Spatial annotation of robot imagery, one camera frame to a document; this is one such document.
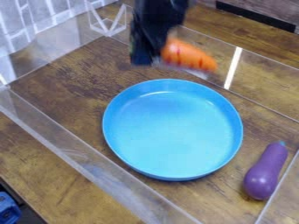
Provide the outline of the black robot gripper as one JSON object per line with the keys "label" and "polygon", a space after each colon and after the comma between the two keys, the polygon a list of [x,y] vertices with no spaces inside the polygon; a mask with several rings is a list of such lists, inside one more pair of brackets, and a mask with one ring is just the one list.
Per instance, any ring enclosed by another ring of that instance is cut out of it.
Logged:
{"label": "black robot gripper", "polygon": [[135,0],[130,34],[134,65],[160,63],[168,31],[183,23],[188,8],[188,0]]}

